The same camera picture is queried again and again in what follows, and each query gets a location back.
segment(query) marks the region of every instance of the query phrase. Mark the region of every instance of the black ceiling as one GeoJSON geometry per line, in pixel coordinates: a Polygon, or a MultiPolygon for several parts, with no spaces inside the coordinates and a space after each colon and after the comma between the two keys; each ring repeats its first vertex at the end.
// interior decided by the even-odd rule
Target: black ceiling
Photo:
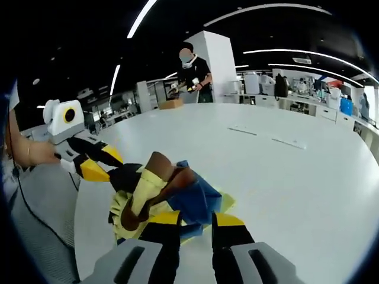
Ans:
{"type": "MultiPolygon", "coordinates": [[[[121,67],[114,93],[132,88],[139,80],[163,78],[177,70],[180,42],[201,30],[230,37],[236,65],[249,64],[251,69],[267,69],[268,63],[296,64],[291,53],[243,54],[248,50],[285,48],[326,53],[375,72],[373,60],[368,60],[363,49],[364,44],[371,44],[368,25],[375,18],[366,14],[364,23],[356,22],[359,7],[343,11],[321,1],[291,1],[321,5],[336,16],[300,8],[268,8],[204,28],[205,23],[238,7],[276,1],[158,0],[134,37],[127,39],[146,2],[65,1],[56,7],[33,3],[24,9],[10,9],[8,42],[14,54],[21,102],[41,105],[50,98],[75,98],[84,88],[110,87],[117,64],[121,67]],[[40,83],[33,85],[36,78],[40,83]]],[[[310,58],[313,67],[347,77],[360,74],[334,60],[310,58]]]]}

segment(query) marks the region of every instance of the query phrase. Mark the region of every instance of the robotic arm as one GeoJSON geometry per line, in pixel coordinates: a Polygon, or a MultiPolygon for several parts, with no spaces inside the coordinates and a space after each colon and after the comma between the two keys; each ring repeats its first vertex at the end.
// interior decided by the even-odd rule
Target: robotic arm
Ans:
{"type": "Polygon", "coordinates": [[[50,141],[55,145],[56,157],[70,173],[77,173],[91,182],[109,182],[109,174],[96,162],[122,167],[118,151],[91,135],[84,127],[84,115],[79,101],[60,103],[48,101],[43,110],[50,141]]]}
{"type": "MultiPolygon", "coordinates": [[[[179,266],[180,222],[179,211],[152,218],[138,240],[128,239],[101,257],[82,283],[173,283],[179,266]]],[[[213,214],[212,247],[218,284],[303,284],[291,262],[266,243],[255,243],[234,216],[213,214]]]]}

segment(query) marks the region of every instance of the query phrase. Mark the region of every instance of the person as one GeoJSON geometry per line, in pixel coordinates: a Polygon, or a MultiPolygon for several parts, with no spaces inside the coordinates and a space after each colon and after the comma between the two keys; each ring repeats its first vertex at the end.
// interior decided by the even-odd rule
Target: person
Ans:
{"type": "Polygon", "coordinates": [[[39,142],[32,141],[22,136],[18,128],[15,106],[20,99],[17,92],[17,82],[9,97],[9,114],[8,123],[5,130],[5,144],[3,145],[2,165],[3,165],[3,184],[4,193],[9,201],[17,190],[17,169],[15,169],[13,161],[22,167],[37,166],[39,164],[60,163],[55,157],[54,146],[48,141],[39,142]]]}
{"type": "Polygon", "coordinates": [[[107,126],[107,117],[106,117],[106,115],[105,115],[105,113],[104,113],[104,111],[101,111],[100,112],[100,124],[101,124],[101,127],[102,128],[104,128],[104,127],[106,127],[107,126]]]}
{"type": "Polygon", "coordinates": [[[303,78],[300,78],[300,82],[297,84],[297,89],[300,93],[305,93],[307,91],[307,84],[303,78]]]}
{"type": "Polygon", "coordinates": [[[287,76],[284,76],[283,78],[284,78],[284,80],[285,80],[285,83],[287,84],[287,87],[289,87],[289,86],[290,86],[290,83],[289,83],[289,81],[288,81],[288,79],[287,79],[287,76]]]}
{"type": "Polygon", "coordinates": [[[177,89],[184,86],[187,88],[192,87],[194,84],[192,80],[198,78],[199,83],[195,85],[195,91],[199,91],[198,102],[213,102],[211,83],[212,74],[208,67],[207,62],[198,57],[194,53],[194,46],[191,43],[184,42],[179,52],[179,58],[182,62],[182,67],[178,71],[179,85],[177,89]]]}
{"type": "Polygon", "coordinates": [[[359,102],[362,107],[361,107],[361,115],[362,115],[362,118],[364,120],[369,120],[370,116],[369,116],[369,112],[370,112],[370,104],[368,103],[368,100],[367,100],[367,95],[366,93],[363,93],[363,97],[361,98],[360,102],[359,102]]]}
{"type": "Polygon", "coordinates": [[[261,84],[275,84],[275,80],[272,77],[268,76],[266,72],[263,71],[260,77],[260,83],[261,84]]]}

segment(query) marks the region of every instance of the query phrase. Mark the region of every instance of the window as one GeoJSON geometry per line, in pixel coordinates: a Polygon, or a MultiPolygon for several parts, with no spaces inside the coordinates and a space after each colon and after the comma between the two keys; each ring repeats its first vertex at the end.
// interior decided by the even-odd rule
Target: window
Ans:
{"type": "Polygon", "coordinates": [[[107,108],[104,108],[104,109],[99,109],[98,112],[94,112],[94,114],[93,114],[95,122],[100,120],[100,112],[101,111],[104,111],[104,113],[108,114],[108,115],[112,114],[112,108],[110,106],[107,108]]]}

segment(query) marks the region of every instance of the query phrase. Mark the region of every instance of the office desk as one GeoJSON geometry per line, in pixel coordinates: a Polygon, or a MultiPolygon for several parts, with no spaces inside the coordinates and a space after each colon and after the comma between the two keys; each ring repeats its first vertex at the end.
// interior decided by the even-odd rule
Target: office desk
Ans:
{"type": "Polygon", "coordinates": [[[114,121],[116,118],[118,117],[128,117],[128,114],[131,114],[130,111],[126,111],[126,112],[122,112],[120,114],[115,114],[115,115],[112,115],[111,117],[107,118],[107,121],[114,124],[114,121]]]}
{"type": "MultiPolygon", "coordinates": [[[[355,272],[379,224],[379,166],[358,134],[308,115],[239,104],[190,104],[154,110],[104,129],[127,163],[146,163],[153,151],[191,167],[231,194],[230,210],[255,241],[293,262],[306,283],[343,283],[355,272]],[[227,129],[306,143],[306,150],[227,129]]],[[[107,224],[109,183],[82,182],[75,214],[81,279],[115,243],[107,224]]],[[[211,230],[184,244],[175,283],[215,283],[211,230]]]]}

